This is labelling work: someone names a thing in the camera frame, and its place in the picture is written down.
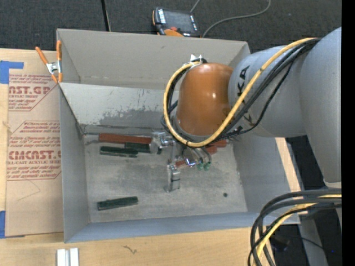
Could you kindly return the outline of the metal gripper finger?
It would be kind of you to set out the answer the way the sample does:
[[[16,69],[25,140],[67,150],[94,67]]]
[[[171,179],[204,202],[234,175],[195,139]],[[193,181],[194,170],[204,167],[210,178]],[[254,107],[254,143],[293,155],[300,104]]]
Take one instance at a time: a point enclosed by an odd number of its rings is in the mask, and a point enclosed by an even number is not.
[[[167,147],[172,147],[175,141],[167,132],[154,131],[151,133],[150,153],[161,154],[162,150]]]
[[[168,184],[165,187],[166,192],[176,191],[180,188],[180,171],[176,165],[167,166]]]

